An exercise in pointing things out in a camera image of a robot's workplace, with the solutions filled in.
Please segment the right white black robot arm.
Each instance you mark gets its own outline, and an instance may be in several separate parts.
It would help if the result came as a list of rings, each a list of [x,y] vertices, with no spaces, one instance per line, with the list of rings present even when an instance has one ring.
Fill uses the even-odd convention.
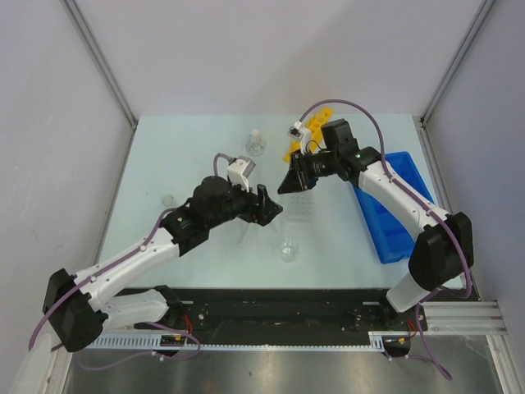
[[[465,290],[470,292],[470,219],[464,213],[448,213],[424,198],[392,170],[383,153],[373,147],[359,147],[346,120],[330,121],[321,131],[326,146],[313,153],[311,131],[299,121],[290,128],[288,135],[299,142],[299,149],[290,153],[289,170],[278,192],[305,192],[319,178],[337,175],[371,195],[404,226],[414,241],[409,271],[386,293],[388,303],[378,309],[380,323],[388,329],[399,328],[408,319],[408,309],[429,300],[459,275],[465,276]]]

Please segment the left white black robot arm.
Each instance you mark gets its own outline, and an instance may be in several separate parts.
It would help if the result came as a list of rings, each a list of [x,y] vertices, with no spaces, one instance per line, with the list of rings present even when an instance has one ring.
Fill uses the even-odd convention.
[[[208,176],[181,206],[164,210],[149,235],[114,260],[77,273],[56,271],[48,281],[43,321],[71,353],[113,328],[135,324],[172,328],[185,312],[169,286],[133,295],[121,291],[148,271],[188,254],[224,223],[240,219],[265,227],[282,211],[264,185],[243,190],[222,177]]]

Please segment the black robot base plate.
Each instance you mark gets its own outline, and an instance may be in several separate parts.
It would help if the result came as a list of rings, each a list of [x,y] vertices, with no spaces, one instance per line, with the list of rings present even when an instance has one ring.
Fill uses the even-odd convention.
[[[423,308],[398,313],[384,289],[183,289],[193,334],[207,344],[344,345],[365,332],[411,335],[427,328]]]

